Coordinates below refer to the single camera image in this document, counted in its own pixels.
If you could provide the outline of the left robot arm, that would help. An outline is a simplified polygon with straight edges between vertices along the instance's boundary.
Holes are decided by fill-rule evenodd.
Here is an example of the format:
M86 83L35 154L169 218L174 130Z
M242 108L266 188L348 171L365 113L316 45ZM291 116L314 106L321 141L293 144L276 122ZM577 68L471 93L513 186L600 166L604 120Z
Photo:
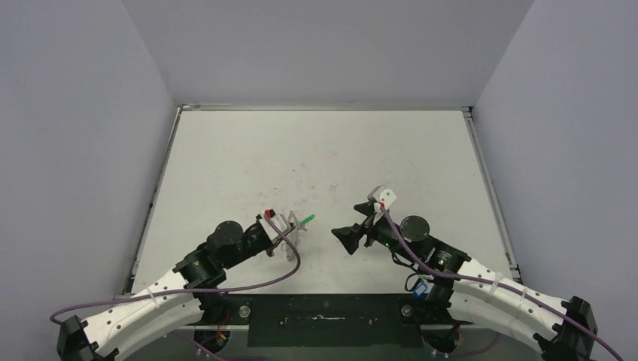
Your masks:
M93 316L60 322L61 360L122 360L182 326L218 322L227 311L219 286L230 268L265 252L272 255L297 224L280 214L259 215L247 229L224 221L194 251L146 289L105 302Z

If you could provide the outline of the green tagged key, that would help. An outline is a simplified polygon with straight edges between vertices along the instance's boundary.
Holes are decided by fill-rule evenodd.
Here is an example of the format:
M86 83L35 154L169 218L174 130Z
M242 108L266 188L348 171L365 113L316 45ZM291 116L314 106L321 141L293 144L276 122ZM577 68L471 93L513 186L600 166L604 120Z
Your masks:
M310 214L308 215L306 218L302 219L299 221L299 227L303 228L305 227L308 223L310 223L313 219L315 218L314 214Z

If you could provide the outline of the large metal key ring plate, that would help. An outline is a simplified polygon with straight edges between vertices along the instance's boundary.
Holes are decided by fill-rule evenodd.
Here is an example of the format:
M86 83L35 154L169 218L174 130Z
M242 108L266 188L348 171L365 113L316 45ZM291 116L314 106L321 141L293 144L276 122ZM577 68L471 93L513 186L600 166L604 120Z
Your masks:
M297 217L294 211L290 211L287 216L288 223L293 224L293 229L287 234L288 239L292 242L296 249L299 249L300 245L300 232L305 231L305 227L301 224L301 221ZM296 259L295 253L290 249L289 245L285 242L281 242L281 249L284 251L286 260L288 262L294 262Z

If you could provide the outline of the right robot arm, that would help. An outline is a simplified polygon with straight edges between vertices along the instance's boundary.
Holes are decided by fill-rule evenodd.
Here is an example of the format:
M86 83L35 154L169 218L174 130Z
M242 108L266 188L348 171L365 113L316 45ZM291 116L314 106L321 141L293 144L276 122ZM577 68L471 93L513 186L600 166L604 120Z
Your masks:
M373 202L354 209L364 221L332 229L332 235L349 254L360 245L379 243L394 263L413 269L429 283L424 300L413 307L419 323L482 326L527 345L543 360L590 358L597 325L584 299L547 296L489 269L431 235L429 223L418 215L395 223Z

